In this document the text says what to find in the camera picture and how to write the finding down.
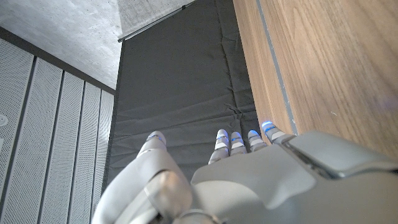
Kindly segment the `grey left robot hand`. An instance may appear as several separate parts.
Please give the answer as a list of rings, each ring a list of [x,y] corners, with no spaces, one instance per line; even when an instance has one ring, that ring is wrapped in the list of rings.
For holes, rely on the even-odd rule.
[[[397,161],[330,134],[218,131],[187,179],[154,131],[108,185],[93,223],[396,223]]]

